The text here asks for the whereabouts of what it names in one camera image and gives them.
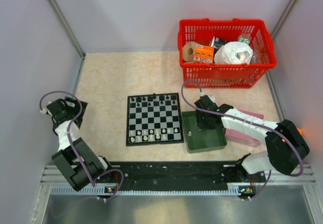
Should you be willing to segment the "black and grey chessboard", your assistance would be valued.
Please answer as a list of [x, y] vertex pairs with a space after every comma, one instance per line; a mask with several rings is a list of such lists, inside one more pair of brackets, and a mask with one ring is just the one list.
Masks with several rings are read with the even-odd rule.
[[126, 146], [183, 143], [178, 93], [127, 97]]

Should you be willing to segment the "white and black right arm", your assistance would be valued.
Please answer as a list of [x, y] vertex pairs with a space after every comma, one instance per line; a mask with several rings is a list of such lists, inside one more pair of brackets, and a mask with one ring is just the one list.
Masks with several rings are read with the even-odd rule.
[[217, 106], [208, 95], [195, 102], [195, 109], [199, 122], [235, 130], [266, 146], [263, 152], [241, 158], [241, 165], [235, 169], [239, 180], [246, 182], [255, 173], [271, 170], [293, 177], [303, 174], [303, 160], [310, 149], [292, 121], [276, 123], [248, 115], [228, 104]]

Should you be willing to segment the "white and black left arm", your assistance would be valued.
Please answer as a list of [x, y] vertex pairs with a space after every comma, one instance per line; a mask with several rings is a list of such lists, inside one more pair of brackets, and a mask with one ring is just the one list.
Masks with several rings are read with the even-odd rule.
[[114, 177], [114, 169], [103, 156], [96, 156], [80, 137], [79, 130], [88, 103], [78, 102], [71, 97], [49, 102], [47, 114], [51, 116], [53, 132], [58, 136], [59, 148], [52, 155], [52, 161], [75, 191], [90, 184], [87, 176], [98, 177], [109, 182]]

